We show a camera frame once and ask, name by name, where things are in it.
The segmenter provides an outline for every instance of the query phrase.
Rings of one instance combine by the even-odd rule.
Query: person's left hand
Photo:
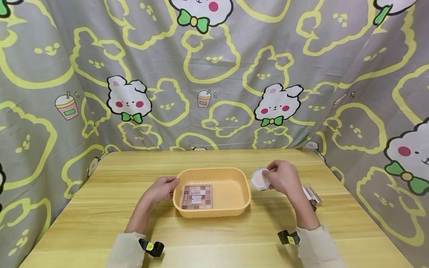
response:
[[[160,177],[143,194],[141,200],[149,202],[151,208],[155,208],[163,199],[171,200],[173,191],[179,184],[176,177]]]

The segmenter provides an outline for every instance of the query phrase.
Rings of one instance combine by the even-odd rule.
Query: gray curtain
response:
[[[428,9],[3,1],[1,266],[18,267],[110,152],[302,147],[429,266]]]

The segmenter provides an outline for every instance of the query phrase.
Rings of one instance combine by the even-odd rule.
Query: wooden table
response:
[[[21,267],[104,267],[116,235],[124,231],[136,202],[159,176],[231,166],[250,179],[256,168],[274,159],[295,164],[302,182],[320,195],[323,206],[317,215],[349,267],[411,267],[317,155],[295,149],[111,153]],[[143,267],[302,267],[297,247],[282,246],[277,237],[277,232],[296,227],[287,198],[253,187],[251,194],[250,206],[238,217],[185,219],[171,202],[161,203],[146,235],[163,242],[165,254],[157,259],[146,254]]]

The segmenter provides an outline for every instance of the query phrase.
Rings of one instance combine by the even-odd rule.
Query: round compact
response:
[[[258,168],[255,170],[255,172],[253,172],[252,175],[253,187],[255,187],[255,189],[258,191],[266,190],[271,185],[269,180],[262,175],[262,171],[264,170],[268,171],[266,168]]]

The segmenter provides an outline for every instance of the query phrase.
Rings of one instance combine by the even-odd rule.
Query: eyeshadow pan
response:
[[[211,185],[185,185],[181,208],[191,209],[211,209],[213,203],[211,200]]]

